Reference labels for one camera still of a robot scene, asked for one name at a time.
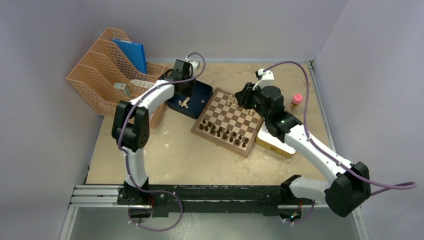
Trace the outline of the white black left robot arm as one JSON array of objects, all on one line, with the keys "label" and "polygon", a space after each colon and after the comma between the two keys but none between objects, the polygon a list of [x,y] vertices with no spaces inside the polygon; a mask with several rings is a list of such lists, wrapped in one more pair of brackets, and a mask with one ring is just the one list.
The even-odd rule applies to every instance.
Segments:
[{"label": "white black left robot arm", "polygon": [[150,136],[150,118],[163,103],[176,95],[191,97],[198,62],[177,59],[173,68],[162,74],[155,84],[140,96],[120,101],[115,110],[111,135],[125,158],[127,177],[123,196],[138,205],[149,199],[144,147]]}]

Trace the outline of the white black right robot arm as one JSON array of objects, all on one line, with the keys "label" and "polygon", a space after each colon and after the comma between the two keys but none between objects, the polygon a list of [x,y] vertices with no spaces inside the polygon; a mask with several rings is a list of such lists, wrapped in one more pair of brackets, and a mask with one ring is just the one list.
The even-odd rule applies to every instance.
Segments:
[{"label": "white black right robot arm", "polygon": [[294,148],[325,177],[324,181],[294,175],[282,183],[280,196],[288,204],[298,199],[323,202],[338,216],[346,217],[371,196],[369,168],[337,155],[309,133],[294,115],[285,110],[284,97],[276,86],[254,87],[248,82],[235,93],[237,104],[254,110],[268,132]]}]

